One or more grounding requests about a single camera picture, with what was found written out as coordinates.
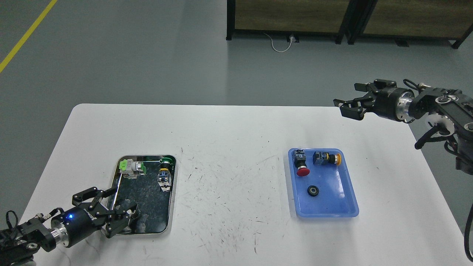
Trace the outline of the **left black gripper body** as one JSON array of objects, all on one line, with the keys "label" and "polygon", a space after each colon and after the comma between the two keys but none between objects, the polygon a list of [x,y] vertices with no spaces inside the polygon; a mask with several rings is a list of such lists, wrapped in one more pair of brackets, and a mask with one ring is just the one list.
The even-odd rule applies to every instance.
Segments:
[{"label": "left black gripper body", "polygon": [[70,248],[104,225],[105,217],[96,217],[84,207],[73,207],[52,218],[50,233],[57,245]]}]

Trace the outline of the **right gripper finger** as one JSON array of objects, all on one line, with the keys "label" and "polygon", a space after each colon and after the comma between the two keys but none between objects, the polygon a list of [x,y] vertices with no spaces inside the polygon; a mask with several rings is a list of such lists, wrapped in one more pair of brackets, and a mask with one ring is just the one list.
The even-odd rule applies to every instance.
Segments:
[{"label": "right gripper finger", "polygon": [[359,92],[373,92],[377,93],[382,89],[387,89],[390,87],[396,87],[397,83],[392,80],[385,80],[385,79],[375,79],[372,82],[368,83],[355,83],[354,88],[356,91]]},{"label": "right gripper finger", "polygon": [[376,96],[369,92],[363,97],[353,100],[333,99],[333,104],[338,107],[342,117],[353,120],[362,120],[365,113],[371,113],[374,110]]}]

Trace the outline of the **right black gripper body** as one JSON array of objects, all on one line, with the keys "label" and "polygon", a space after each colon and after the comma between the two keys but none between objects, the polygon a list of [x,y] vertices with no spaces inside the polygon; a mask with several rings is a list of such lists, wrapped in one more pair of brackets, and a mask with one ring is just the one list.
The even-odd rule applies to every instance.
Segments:
[{"label": "right black gripper body", "polygon": [[397,122],[409,121],[412,120],[409,106],[413,99],[414,93],[410,89],[398,87],[382,89],[377,94],[372,111],[385,119]]}]

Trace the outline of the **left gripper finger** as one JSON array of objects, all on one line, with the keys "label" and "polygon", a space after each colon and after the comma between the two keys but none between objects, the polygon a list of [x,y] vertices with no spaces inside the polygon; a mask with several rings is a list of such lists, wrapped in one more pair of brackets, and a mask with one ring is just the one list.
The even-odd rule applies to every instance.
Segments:
[{"label": "left gripper finger", "polygon": [[101,229],[102,234],[107,238],[111,238],[117,234],[130,234],[132,232],[131,225],[134,221],[130,220],[130,214],[137,209],[137,203],[131,203],[128,206],[119,206],[115,208],[116,213],[106,216],[105,225]]},{"label": "left gripper finger", "polygon": [[111,187],[103,190],[97,187],[78,192],[72,196],[72,213],[78,213],[85,209],[89,213],[116,213],[116,210],[108,210],[101,204],[101,200],[115,195],[117,187]]}]

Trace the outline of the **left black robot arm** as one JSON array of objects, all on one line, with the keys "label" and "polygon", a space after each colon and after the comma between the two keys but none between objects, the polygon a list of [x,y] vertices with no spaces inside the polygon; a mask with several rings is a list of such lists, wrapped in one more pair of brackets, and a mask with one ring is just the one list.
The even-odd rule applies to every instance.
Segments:
[{"label": "left black robot arm", "polygon": [[112,209],[101,204],[103,199],[116,195],[117,190],[91,187],[72,196],[71,209],[57,207],[22,224],[13,225],[13,211],[7,211],[7,229],[1,230],[1,265],[34,266],[34,254],[40,249],[50,252],[59,245],[71,248],[97,231],[108,239],[122,233],[140,217],[140,211],[135,202]]}]

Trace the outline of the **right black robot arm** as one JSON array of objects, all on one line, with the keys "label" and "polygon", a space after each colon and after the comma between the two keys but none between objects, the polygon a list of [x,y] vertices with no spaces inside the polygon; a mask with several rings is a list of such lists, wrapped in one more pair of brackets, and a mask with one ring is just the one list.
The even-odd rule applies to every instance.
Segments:
[{"label": "right black robot arm", "polygon": [[473,173],[473,111],[472,98],[457,89],[443,89],[404,79],[405,88],[395,81],[375,79],[355,83],[364,96],[352,100],[334,99],[341,115],[362,120],[365,113],[402,123],[412,123],[427,116],[428,130],[415,143],[420,150],[426,143],[443,142],[455,157],[455,168]]}]

